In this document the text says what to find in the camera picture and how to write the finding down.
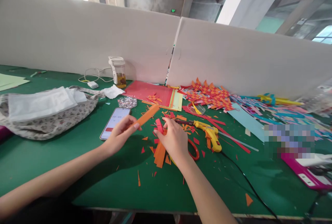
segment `white cable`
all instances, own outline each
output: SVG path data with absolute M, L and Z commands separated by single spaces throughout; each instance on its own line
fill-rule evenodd
M 87 71 L 87 70 L 90 70 L 90 69 L 95 69 L 95 70 L 98 72 L 98 76 L 97 76 L 97 75 L 94 75 L 94 74 L 86 74 L 86 71 Z M 89 82 L 95 82 L 95 81 L 97 81 L 97 80 L 99 80 L 99 79 L 101 79 L 101 80 L 104 81 L 104 82 L 111 82 L 111 81 L 113 81 L 113 79 L 111 79 L 111 80 L 109 80 L 109 81 L 105 81 L 103 78 L 100 77 L 100 73 L 101 73 L 102 71 L 106 70 L 106 69 L 111 69 L 111 68 L 104 68 L 104 69 L 102 69 L 102 70 L 99 70 L 98 68 L 88 68 L 88 69 L 86 69 L 86 70 L 84 71 L 84 75 L 83 75 L 82 77 L 80 77 L 80 78 L 78 79 L 78 81 L 79 81 L 79 82 L 82 82 L 82 83 L 88 83 L 88 82 L 81 81 L 81 79 L 84 78 L 84 80 L 89 81 L 89 80 L 86 79 L 86 76 L 95 76 L 95 77 L 97 77 L 97 79 L 95 79 L 95 80 L 93 80 L 93 81 L 89 81 Z

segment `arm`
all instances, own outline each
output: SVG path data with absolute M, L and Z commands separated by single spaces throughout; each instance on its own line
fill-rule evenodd
M 99 147 L 52 169 L 0 197 L 0 220 L 10 217 L 42 196 L 57 196 L 106 158 L 117 153 L 139 124 L 126 116 L 113 129 L 111 136 Z
M 188 134 L 169 118 L 163 118 L 166 136 L 155 131 L 159 140 L 183 174 L 194 198 L 202 223 L 233 223 L 236 220 L 188 153 Z

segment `person's left hand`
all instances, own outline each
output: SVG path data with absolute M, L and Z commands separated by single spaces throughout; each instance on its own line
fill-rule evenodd
M 137 129 L 140 131 L 142 130 L 139 123 L 131 126 L 136 121 L 137 119 L 135 117 L 127 115 L 119 123 L 117 123 L 112 130 L 110 137 L 103 143 L 104 148 L 110 155 L 117 153 L 123 147 L 131 134 L 133 134 Z

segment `window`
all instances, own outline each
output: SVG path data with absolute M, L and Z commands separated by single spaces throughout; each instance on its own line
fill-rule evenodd
M 332 44 L 332 26 L 324 28 L 312 41 Z

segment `yellow glue gun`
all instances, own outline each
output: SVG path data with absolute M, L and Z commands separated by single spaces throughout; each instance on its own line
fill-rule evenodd
M 194 126 L 196 126 L 196 128 L 202 129 L 205 132 L 205 137 L 211 139 L 212 149 L 214 152 L 221 151 L 221 145 L 216 136 L 216 134 L 218 134 L 218 129 L 216 127 L 211 127 L 210 125 L 199 121 L 194 121 Z

